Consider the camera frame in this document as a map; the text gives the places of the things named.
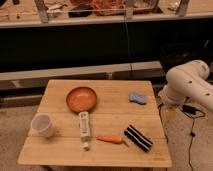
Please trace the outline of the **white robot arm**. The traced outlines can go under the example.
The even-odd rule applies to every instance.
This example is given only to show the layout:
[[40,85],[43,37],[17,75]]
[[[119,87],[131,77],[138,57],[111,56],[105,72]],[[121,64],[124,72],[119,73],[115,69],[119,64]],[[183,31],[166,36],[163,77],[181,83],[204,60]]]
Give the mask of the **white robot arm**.
[[168,108],[176,108],[189,97],[213,112],[213,85],[206,81],[209,73],[209,66],[202,60],[169,69],[167,84],[158,93],[161,101]]

